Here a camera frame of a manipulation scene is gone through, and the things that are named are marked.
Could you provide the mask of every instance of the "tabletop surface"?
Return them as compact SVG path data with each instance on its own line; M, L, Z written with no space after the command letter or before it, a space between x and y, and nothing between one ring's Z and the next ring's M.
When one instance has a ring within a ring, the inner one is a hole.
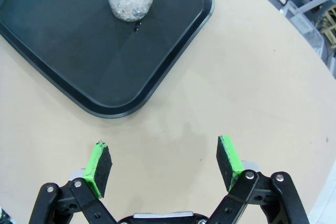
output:
M113 161L103 203L117 220L209 216L227 193L215 155L221 134L264 175L288 172L307 212L336 157L334 79L267 0L215 0L152 98L125 118L83 111L2 37L0 62L0 205L19 223L28 222L40 186L65 184L99 140ZM252 206L239 223L266 218Z

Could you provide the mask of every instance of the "tray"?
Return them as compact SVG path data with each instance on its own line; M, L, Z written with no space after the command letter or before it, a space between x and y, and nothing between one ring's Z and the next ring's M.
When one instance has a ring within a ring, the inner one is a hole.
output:
M117 118L146 103L213 8L154 0L140 22L126 23L108 0L0 0L0 33L85 111Z

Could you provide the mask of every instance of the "green gripper pad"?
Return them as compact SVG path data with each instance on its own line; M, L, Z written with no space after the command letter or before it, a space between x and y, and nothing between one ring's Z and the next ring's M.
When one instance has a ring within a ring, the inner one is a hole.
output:
M95 145L83 178L97 194L103 198L107 180L112 167L111 155L107 144L99 142Z
M244 167L229 136L218 137L216 156L226 190L230 191Z

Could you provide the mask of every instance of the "beige table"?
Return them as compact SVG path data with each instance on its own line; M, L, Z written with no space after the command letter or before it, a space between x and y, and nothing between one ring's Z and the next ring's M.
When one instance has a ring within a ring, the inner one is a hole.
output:
M40 186L63 185L103 140L114 163L103 202L117 219L210 215L226 194L215 157L225 134L265 175L287 171L309 212L336 157L335 81L269 2L215 1L152 98L126 118L83 111L1 37L0 205L27 223ZM248 207L240 223L266 219Z

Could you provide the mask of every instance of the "bolt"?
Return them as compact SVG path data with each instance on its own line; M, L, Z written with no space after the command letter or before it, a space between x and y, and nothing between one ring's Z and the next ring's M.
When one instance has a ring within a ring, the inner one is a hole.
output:
M247 173L245 174L245 177L246 177L247 179L253 179L253 178L254 178L254 174L253 174L253 172L247 172Z
M82 185L81 181L76 181L75 182L75 187L80 187Z
M282 181L283 181L283 176L282 176L281 174L277 174L277 175L275 176L275 179L276 179L277 181L279 181L279 182L282 182Z
M53 190L54 190L54 188L52 186L48 186L48 188L47 188L48 193L52 192Z

